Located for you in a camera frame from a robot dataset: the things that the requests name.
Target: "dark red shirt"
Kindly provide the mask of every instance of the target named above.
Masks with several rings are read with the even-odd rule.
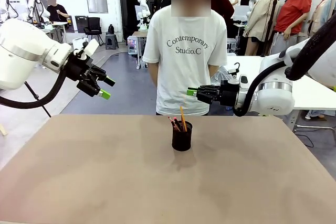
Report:
[[[283,33],[304,13],[308,13],[311,7],[311,0],[287,0],[280,10],[275,31]],[[301,32],[302,23],[293,27],[292,34]]]
[[[235,10],[229,0],[211,0],[211,9],[220,14],[228,24]]]

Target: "concrete floor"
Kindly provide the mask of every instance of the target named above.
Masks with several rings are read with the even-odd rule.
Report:
[[[59,95],[46,107],[52,115],[63,114],[155,114],[156,90],[151,82],[147,69],[136,70],[136,59],[126,53],[126,46],[117,51],[105,51],[104,48],[95,54],[95,62],[107,71],[117,83],[113,88],[101,83],[101,87],[112,94],[110,100],[91,98],[78,92],[76,83],[66,81]],[[37,68],[29,78],[31,86],[42,97],[54,83],[56,75],[49,70]],[[25,88],[16,91],[5,91],[1,96],[23,101],[32,100]],[[232,115],[224,107],[215,104],[210,115]],[[327,116],[326,122],[306,122],[299,119],[301,125],[336,126],[336,119]],[[0,107],[0,123],[9,135],[0,136],[0,168],[32,137],[33,134],[48,120],[42,109],[15,110]],[[325,166],[336,179],[336,145],[331,132],[301,132],[314,142],[315,147],[309,150]],[[310,144],[305,137],[299,137],[304,143]]]

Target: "black bag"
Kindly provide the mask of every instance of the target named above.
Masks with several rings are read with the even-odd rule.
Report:
[[[109,26],[108,33],[109,34],[114,34],[114,27],[112,26],[112,24]]]

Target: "black mesh pen cup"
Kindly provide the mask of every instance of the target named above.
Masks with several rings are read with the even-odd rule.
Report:
[[[179,152],[185,152],[191,148],[191,133],[193,125],[190,122],[185,123],[187,125],[187,132],[180,132],[173,129],[172,147]]]

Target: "hand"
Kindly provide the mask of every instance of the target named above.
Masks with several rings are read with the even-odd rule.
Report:
[[[289,39],[291,33],[292,33],[292,28],[288,27],[288,28],[283,32],[283,39],[284,39],[284,40]]]

